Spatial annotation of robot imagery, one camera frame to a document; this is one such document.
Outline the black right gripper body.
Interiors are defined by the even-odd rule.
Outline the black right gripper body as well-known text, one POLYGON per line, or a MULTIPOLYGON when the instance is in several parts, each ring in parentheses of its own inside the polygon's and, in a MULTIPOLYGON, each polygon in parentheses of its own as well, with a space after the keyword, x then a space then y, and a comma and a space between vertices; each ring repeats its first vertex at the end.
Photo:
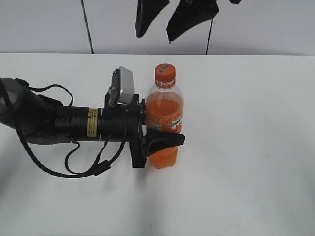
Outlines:
MULTIPOLYGON (((208 4, 214 4, 217 3, 217 0, 182 0, 186 4, 202 4, 202 3, 208 3, 208 4)), ((239 4, 242 0, 229 0, 231 4, 239 4)))

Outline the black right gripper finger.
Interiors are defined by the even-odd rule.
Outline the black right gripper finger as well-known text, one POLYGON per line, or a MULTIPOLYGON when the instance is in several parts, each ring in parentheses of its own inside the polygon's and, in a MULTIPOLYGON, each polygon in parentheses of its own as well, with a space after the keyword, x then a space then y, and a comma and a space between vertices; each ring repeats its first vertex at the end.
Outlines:
POLYGON ((213 19, 218 12, 217 3, 186 4, 180 1, 166 27, 169 42, 175 41, 198 24, 213 19))
POLYGON ((155 17, 170 4, 169 0, 138 0, 135 33, 142 38, 155 17))

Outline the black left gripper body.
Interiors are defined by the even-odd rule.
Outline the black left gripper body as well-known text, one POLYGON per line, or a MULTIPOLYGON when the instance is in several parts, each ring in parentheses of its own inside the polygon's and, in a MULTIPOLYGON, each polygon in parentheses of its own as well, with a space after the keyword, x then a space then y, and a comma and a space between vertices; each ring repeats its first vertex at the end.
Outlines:
POLYGON ((113 158, 108 162, 113 164, 129 143, 134 168, 144 168, 147 158, 142 144, 142 126, 145 124, 145 106, 139 102, 139 95, 135 94, 128 105, 116 104, 110 106, 110 95, 106 94, 104 109, 101 117, 101 140, 108 142, 120 142, 120 147, 113 158))

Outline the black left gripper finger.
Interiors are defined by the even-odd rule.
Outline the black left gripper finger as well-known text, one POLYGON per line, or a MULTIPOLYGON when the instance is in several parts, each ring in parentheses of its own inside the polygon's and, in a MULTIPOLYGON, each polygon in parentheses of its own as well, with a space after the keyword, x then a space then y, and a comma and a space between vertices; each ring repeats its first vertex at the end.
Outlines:
POLYGON ((145 156, 149 157, 161 150, 181 146, 185 135, 180 133, 167 133, 154 129, 147 129, 145 135, 145 156))

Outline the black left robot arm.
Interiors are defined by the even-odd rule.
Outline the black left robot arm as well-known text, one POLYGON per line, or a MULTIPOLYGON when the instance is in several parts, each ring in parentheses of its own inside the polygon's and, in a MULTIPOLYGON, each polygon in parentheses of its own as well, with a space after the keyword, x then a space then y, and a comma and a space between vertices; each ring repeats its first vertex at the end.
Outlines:
POLYGON ((80 141, 129 143, 132 165, 143 168, 147 158, 184 143, 183 134, 151 128, 146 133, 145 100, 134 92, 132 77, 114 75, 103 108, 75 107, 46 97, 22 79, 0 81, 0 121, 16 130, 25 150, 29 144, 52 145, 80 141))

